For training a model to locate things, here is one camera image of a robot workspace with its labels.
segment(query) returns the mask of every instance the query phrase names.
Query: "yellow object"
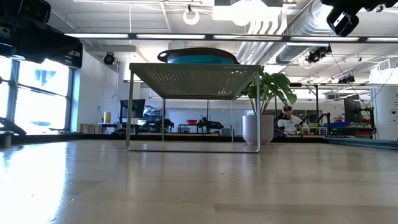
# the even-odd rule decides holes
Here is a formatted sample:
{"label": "yellow object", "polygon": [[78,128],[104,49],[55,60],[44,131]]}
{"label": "yellow object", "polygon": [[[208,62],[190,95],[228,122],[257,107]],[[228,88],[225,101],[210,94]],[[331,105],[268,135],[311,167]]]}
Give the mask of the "yellow object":
{"label": "yellow object", "polygon": [[104,123],[110,123],[111,122],[111,112],[105,112],[104,113]]}

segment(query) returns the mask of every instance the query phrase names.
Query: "monitor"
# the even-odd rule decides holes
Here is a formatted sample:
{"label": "monitor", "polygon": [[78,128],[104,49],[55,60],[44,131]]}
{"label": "monitor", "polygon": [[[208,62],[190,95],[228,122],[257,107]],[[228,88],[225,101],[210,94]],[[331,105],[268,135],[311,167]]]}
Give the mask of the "monitor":
{"label": "monitor", "polygon": [[362,123],[361,102],[352,99],[344,99],[344,111],[346,121],[354,123]]}
{"label": "monitor", "polygon": [[[120,101],[120,117],[119,121],[122,123],[123,118],[127,118],[127,109],[129,107],[128,100]],[[142,118],[144,115],[145,108],[145,100],[133,100],[132,101],[132,117],[133,118]]]}

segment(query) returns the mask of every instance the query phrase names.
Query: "ceiling light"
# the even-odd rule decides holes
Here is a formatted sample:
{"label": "ceiling light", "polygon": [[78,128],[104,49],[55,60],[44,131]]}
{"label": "ceiling light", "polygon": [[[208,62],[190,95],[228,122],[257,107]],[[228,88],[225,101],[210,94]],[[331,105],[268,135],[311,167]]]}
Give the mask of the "ceiling light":
{"label": "ceiling light", "polygon": [[292,41],[325,41],[325,42],[356,42],[359,40],[359,37],[311,37],[311,36],[303,36],[303,37],[291,37]]}
{"label": "ceiling light", "polygon": [[296,43],[296,42],[288,42],[286,43],[288,46],[314,46],[314,47],[328,47],[328,43]]}
{"label": "ceiling light", "polygon": [[272,35],[214,35],[216,40],[267,40],[278,41],[282,37]]}
{"label": "ceiling light", "polygon": [[137,34],[138,39],[186,39],[203,40],[205,35],[197,34]]}
{"label": "ceiling light", "polygon": [[367,42],[398,42],[398,37],[369,37]]}
{"label": "ceiling light", "polygon": [[65,34],[70,37],[82,39],[127,39],[128,34]]}
{"label": "ceiling light", "polygon": [[129,0],[74,0],[75,2],[93,2],[104,4],[168,4],[168,5],[202,5],[201,1],[129,1]]}
{"label": "ceiling light", "polygon": [[279,73],[286,67],[287,67],[286,65],[265,65],[264,71],[269,74]]}

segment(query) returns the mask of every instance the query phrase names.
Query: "cable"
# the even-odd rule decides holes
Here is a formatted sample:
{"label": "cable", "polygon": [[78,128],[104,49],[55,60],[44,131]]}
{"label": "cable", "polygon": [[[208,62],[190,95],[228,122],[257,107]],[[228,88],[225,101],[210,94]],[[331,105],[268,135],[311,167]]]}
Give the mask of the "cable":
{"label": "cable", "polygon": [[[337,65],[338,69],[340,70],[340,72],[343,74],[343,76],[344,76],[345,78],[347,78],[347,77],[346,77],[346,74],[343,72],[343,70],[341,69],[340,65],[338,64],[338,62],[337,62],[335,56],[333,56],[333,54],[330,54],[330,55],[333,57],[333,60],[336,62],[336,65]],[[366,109],[368,109],[368,106],[367,106],[366,103],[361,99],[360,95],[359,95],[358,92],[354,89],[354,87],[351,85],[351,83],[348,82],[348,84],[349,84],[349,86],[354,90],[354,92],[358,95],[359,100],[361,100],[361,102],[362,102],[363,105],[366,107]]]}
{"label": "cable", "polygon": [[312,67],[315,67],[315,66],[317,66],[318,63],[319,63],[319,62],[317,62],[317,63],[315,63],[315,64],[313,64],[313,65],[311,65],[311,63],[308,63],[308,66],[306,66],[304,62],[306,62],[305,59],[304,59],[304,61],[303,61],[303,67],[304,67],[305,69],[310,69],[310,68],[312,68]]}
{"label": "cable", "polygon": [[145,5],[142,5],[142,4],[136,4],[137,6],[139,6],[139,7],[143,7],[143,8],[146,8],[146,9],[150,9],[150,10],[155,10],[155,11],[162,11],[162,12],[170,12],[170,11],[185,11],[186,9],[154,9],[154,8],[152,8],[152,7],[148,7],[148,6],[145,6]]}
{"label": "cable", "polygon": [[114,103],[118,102],[120,100],[120,96],[118,94],[118,92],[119,92],[119,76],[120,76],[120,74],[119,74],[119,63],[116,64],[116,73],[117,73],[117,75],[116,75],[116,91],[115,91],[115,94],[111,97],[112,102],[114,102]]}
{"label": "cable", "polygon": [[132,4],[131,4],[131,6],[130,6],[130,11],[129,11],[129,23],[130,23],[130,33],[131,33],[131,31],[132,31],[132,26],[131,26],[131,9],[132,9]]}
{"label": "cable", "polygon": [[89,45],[91,46],[91,49],[93,49],[93,52],[94,52],[96,55],[98,55],[100,58],[103,58],[103,56],[100,55],[100,54],[94,49],[93,44],[91,43],[91,41],[88,41],[88,40],[84,40],[84,41],[87,42],[87,43],[89,43]]}
{"label": "cable", "polygon": [[200,9],[198,9],[198,12],[201,12],[201,13],[203,13],[203,14],[206,14],[206,15],[210,15],[210,16],[212,16],[213,14],[212,13],[209,13],[209,12],[206,12],[206,11],[210,11],[210,10],[200,10]]}
{"label": "cable", "polygon": [[[340,68],[340,66],[338,65],[338,62],[337,62],[337,60],[336,60],[336,58],[335,58],[335,56],[333,56],[333,54],[330,54],[332,57],[333,57],[333,60],[336,62],[336,65],[337,65],[337,67],[338,67],[338,69],[340,69],[340,71],[341,71],[341,73],[343,74],[343,76],[345,77],[345,78],[347,78],[346,77],[346,75],[345,75],[345,73],[343,72],[343,70]],[[359,98],[359,100],[363,103],[363,105],[366,107],[366,109],[369,109],[368,108],[368,106],[369,106],[369,104],[372,102],[372,100],[373,99],[371,99],[371,101],[368,103],[368,104],[366,104],[362,99],[361,99],[361,97],[360,97],[360,95],[358,94],[358,92],[354,89],[354,87],[351,85],[351,83],[350,82],[348,82],[348,84],[350,85],[350,87],[354,90],[354,92],[358,95],[358,98]],[[375,132],[375,130],[377,129],[376,128],[376,124],[374,124],[374,130],[373,130],[373,132]]]}
{"label": "cable", "polygon": [[392,77],[392,74],[394,73],[394,70],[397,68],[397,66],[398,66],[398,63],[395,65],[394,69],[392,69],[392,72],[391,72],[390,76],[388,77],[386,82],[383,84],[383,86],[381,86],[380,90],[374,95],[373,98],[371,98],[371,101],[369,101],[368,105],[370,103],[372,103],[373,99],[375,99],[375,97],[377,97],[377,95],[380,93],[380,91],[383,89],[383,87],[387,84],[388,80],[390,80],[390,78]]}

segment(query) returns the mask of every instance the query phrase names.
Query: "shelf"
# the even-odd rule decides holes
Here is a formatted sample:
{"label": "shelf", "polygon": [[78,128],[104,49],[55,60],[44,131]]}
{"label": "shelf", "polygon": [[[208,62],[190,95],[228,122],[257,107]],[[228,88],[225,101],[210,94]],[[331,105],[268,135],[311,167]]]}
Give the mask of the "shelf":
{"label": "shelf", "polygon": [[234,100],[260,65],[130,63],[130,71],[163,99]]}

